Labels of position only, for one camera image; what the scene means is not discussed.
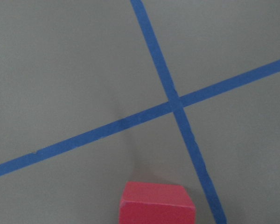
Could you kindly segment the red block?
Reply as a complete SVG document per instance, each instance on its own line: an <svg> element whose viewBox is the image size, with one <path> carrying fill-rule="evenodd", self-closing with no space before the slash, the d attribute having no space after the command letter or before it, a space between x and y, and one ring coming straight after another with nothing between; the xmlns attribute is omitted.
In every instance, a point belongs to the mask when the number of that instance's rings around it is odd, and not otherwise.
<svg viewBox="0 0 280 224"><path fill-rule="evenodd" d="M181 185L127 182L119 203L120 224L194 224L196 207Z"/></svg>

